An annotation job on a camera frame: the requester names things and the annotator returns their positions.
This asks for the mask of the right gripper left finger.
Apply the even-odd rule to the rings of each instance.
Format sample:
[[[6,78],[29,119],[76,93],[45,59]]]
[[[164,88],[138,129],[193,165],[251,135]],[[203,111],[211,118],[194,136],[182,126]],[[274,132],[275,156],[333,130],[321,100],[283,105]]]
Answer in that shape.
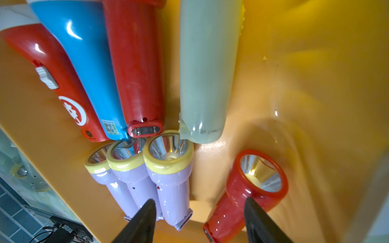
[[[112,243],[152,243],[156,217],[156,203],[148,199]]]

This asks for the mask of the purple flashlight slanted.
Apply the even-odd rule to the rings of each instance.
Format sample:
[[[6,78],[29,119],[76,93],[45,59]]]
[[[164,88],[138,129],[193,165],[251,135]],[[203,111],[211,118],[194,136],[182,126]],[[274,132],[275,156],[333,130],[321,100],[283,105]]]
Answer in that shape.
[[[138,208],[149,199],[156,204],[156,220],[164,216],[159,202],[157,186],[151,180],[143,157],[145,138],[132,138],[113,143],[106,154],[106,159],[117,178],[126,183]]]

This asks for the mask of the purple flashlight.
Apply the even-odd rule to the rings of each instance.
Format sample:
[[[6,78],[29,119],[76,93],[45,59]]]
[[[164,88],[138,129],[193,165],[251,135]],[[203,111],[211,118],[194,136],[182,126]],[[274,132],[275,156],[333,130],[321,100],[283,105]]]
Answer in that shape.
[[[180,231],[192,217],[189,207],[189,177],[193,169],[194,145],[177,130],[166,130],[147,139],[143,158],[156,184],[164,220]]]
[[[85,160],[84,166],[92,178],[104,185],[115,199],[118,206],[125,214],[125,219],[130,221],[138,212],[137,207],[126,183],[120,181],[108,164],[107,154],[112,143],[93,151]]]

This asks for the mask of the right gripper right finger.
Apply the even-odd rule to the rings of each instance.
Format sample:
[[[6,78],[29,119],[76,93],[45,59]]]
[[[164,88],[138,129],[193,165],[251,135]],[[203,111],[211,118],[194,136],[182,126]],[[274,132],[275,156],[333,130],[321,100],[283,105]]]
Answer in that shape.
[[[250,243],[293,243],[251,197],[245,202],[244,219]]]

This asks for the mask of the purple flashlight bottom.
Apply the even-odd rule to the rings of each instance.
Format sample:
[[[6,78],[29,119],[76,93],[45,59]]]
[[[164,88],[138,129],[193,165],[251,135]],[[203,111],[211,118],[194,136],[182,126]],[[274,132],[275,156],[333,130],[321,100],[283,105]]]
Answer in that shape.
[[[126,183],[120,181],[108,164],[107,154],[112,143],[93,151],[85,160],[84,166],[92,178],[104,185],[115,199],[118,206],[125,214],[125,219],[130,221],[138,212],[137,207]]]

